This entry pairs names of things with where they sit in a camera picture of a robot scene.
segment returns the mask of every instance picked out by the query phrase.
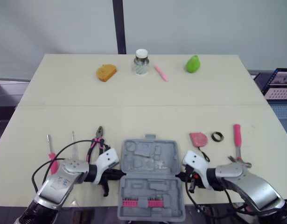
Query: black rubber ring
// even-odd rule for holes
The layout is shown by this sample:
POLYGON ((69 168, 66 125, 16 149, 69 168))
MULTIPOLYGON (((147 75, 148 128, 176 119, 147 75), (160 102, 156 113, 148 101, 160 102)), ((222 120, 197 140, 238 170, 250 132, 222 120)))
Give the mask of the black rubber ring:
POLYGON ((215 142, 220 142, 224 139, 224 136, 221 134, 221 132, 213 132, 213 134, 211 135, 212 139, 215 141, 215 142), (217 139, 215 137, 215 134, 218 135, 220 137, 220 139, 217 139))

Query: open tool case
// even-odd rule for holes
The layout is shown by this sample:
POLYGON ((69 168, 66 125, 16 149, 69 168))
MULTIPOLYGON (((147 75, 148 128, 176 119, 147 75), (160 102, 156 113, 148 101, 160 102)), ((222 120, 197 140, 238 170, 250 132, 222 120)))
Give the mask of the open tool case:
POLYGON ((118 217, 132 221, 185 220, 182 184, 175 141, 126 140, 122 147, 118 217))

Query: pliers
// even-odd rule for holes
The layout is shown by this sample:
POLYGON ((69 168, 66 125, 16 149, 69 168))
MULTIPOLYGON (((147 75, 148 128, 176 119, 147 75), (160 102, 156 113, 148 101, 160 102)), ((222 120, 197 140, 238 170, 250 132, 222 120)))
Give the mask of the pliers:
POLYGON ((98 147, 99 147, 99 155, 103 153, 103 145, 105 142, 105 139, 102 138, 103 134, 104 134, 103 127, 102 126, 98 127, 97 132, 96 132, 96 137, 93 139, 94 142, 92 143, 92 145, 90 146, 87 152, 86 161, 88 163, 90 163, 91 161, 91 153, 94 147, 96 146, 96 144, 98 144, 98 147))

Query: pink marker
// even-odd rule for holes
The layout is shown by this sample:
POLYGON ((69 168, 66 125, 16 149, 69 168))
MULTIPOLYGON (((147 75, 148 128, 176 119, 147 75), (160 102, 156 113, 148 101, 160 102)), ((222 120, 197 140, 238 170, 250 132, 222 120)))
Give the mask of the pink marker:
POLYGON ((157 65, 155 65, 154 69, 156 69, 156 71, 160 74, 160 76, 164 79, 165 82, 168 82, 167 76, 157 65))

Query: white wall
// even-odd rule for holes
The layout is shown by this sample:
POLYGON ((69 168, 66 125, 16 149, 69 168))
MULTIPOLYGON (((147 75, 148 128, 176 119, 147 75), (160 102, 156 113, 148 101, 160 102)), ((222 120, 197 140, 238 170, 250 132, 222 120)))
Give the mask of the white wall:
POLYGON ((0 0, 0 79, 31 79, 45 53, 117 54, 111 0, 0 0))
POLYGON ((126 51, 237 54, 247 69, 287 67, 287 0, 124 0, 126 51))

